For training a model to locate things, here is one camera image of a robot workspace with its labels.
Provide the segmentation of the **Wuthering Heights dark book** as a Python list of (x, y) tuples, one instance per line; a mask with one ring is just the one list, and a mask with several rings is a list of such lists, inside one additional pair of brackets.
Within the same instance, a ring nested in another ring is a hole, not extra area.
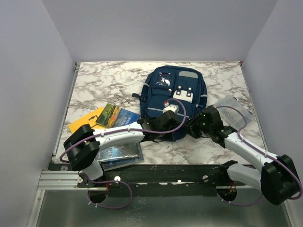
[(141, 146), (136, 143), (113, 146), (99, 151), (97, 153), (96, 160), (99, 162), (110, 162), (136, 158), (139, 157), (140, 150)]

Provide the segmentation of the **navy blue student backpack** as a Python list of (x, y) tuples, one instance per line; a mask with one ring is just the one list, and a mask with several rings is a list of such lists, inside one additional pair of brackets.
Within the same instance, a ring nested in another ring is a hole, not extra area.
[(170, 104), (179, 107), (178, 122), (170, 128), (162, 128), (160, 122), (154, 119), (163, 113), (164, 102), (170, 98), (178, 99), (186, 109), (186, 122), (202, 111), (207, 104), (207, 88), (202, 73), (191, 68), (178, 66), (162, 66), (150, 73), (143, 84), (141, 94), (133, 93), (140, 100), (140, 115), (151, 119), (148, 130), (169, 131), (178, 127), (184, 117), (182, 106), (171, 101)]

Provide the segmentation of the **dark book underneath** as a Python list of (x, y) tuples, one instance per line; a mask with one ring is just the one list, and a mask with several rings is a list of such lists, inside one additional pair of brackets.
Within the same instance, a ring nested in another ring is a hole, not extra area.
[(104, 171), (109, 171), (109, 170), (114, 170), (117, 168), (134, 165), (134, 164), (140, 163), (142, 161), (144, 161), (144, 158), (143, 158), (143, 153), (140, 150), (138, 157), (114, 160), (114, 161), (109, 161), (109, 162), (101, 162), (101, 165), (102, 165)]

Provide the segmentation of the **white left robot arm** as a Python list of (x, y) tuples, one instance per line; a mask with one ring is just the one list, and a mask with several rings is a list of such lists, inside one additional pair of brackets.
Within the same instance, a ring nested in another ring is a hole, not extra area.
[(63, 144), (72, 171), (83, 171), (89, 182), (101, 186), (105, 181), (104, 169), (95, 160), (99, 151), (117, 145), (152, 141), (171, 134), (182, 127), (185, 119), (172, 110), (154, 118), (141, 118), (129, 125), (94, 130), (88, 124), (78, 128)]

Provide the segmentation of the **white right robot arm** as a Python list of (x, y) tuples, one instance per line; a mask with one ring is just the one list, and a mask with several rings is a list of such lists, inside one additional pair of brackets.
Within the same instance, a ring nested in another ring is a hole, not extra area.
[(218, 181), (223, 185), (241, 182), (259, 191), (273, 205), (286, 200), (296, 200), (303, 195), (303, 186), (293, 160), (278, 156), (249, 142), (240, 130), (225, 126), (217, 107), (209, 106), (191, 118), (185, 126), (193, 138), (208, 135), (213, 142), (235, 152), (253, 167), (243, 166), (236, 161), (225, 163), (218, 173)]

